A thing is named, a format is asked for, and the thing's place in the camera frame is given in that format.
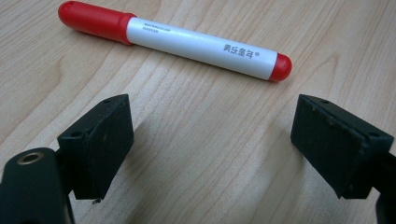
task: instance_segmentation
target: black plastic part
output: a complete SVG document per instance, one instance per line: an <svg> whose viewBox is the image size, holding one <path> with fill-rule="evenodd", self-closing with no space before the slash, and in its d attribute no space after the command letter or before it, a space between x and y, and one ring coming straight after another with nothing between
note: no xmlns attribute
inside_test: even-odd
<svg viewBox="0 0 396 224"><path fill-rule="evenodd" d="M378 224L396 223L396 200L389 199L381 194L376 201L376 220Z"/></svg>
<svg viewBox="0 0 396 224"><path fill-rule="evenodd" d="M291 142L338 197L365 199L393 137L329 101L300 95Z"/></svg>
<svg viewBox="0 0 396 224"><path fill-rule="evenodd" d="M129 97L96 105L59 137L64 184L77 199L104 199L134 142Z"/></svg>
<svg viewBox="0 0 396 224"><path fill-rule="evenodd" d="M396 157L388 154L374 169L373 187L389 201L396 202Z"/></svg>
<svg viewBox="0 0 396 224"><path fill-rule="evenodd" d="M0 185L0 223L74 223L53 150L31 149L7 162Z"/></svg>

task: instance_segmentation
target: marker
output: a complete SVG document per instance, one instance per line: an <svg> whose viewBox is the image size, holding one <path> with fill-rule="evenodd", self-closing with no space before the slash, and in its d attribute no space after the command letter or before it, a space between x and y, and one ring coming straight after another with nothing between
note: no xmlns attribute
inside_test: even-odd
<svg viewBox="0 0 396 224"><path fill-rule="evenodd" d="M282 81L292 67L288 56L275 51L139 19L132 13L68 1L61 4L58 14L66 26L83 33L157 49L265 80Z"/></svg>

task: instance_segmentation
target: wood grain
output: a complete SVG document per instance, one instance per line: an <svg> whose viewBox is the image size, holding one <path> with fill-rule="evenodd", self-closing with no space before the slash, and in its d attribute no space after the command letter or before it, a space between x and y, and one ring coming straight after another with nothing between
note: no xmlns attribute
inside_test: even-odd
<svg viewBox="0 0 396 224"><path fill-rule="evenodd" d="M75 32L62 1L1 1L1 172L128 93L135 143L101 203L70 197L77 223L375 223L378 193L338 200L290 129L305 93L396 135L396 1L85 2L274 49L294 67L267 82Z"/></svg>

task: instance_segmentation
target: wooden table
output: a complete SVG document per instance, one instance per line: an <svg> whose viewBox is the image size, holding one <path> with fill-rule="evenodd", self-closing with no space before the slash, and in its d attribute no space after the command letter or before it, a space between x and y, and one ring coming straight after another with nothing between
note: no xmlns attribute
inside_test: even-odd
<svg viewBox="0 0 396 224"><path fill-rule="evenodd" d="M378 192L337 199L290 142L300 93L396 135L396 1L86 1L274 49L280 83L64 26L62 1L0 3L0 165L128 93L135 143L77 223L375 223Z"/></svg>

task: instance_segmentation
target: red marker cap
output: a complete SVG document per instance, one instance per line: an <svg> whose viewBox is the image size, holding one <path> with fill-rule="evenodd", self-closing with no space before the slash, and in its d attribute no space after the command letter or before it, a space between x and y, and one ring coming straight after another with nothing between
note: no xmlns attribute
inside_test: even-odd
<svg viewBox="0 0 396 224"><path fill-rule="evenodd" d="M286 79L290 75L291 68L292 64L290 58L286 55L278 53L274 70L268 80L278 82Z"/></svg>
<svg viewBox="0 0 396 224"><path fill-rule="evenodd" d="M69 1L61 4L58 15L66 26L75 30L120 41L126 45L132 44L126 36L129 20L136 17L132 13Z"/></svg>

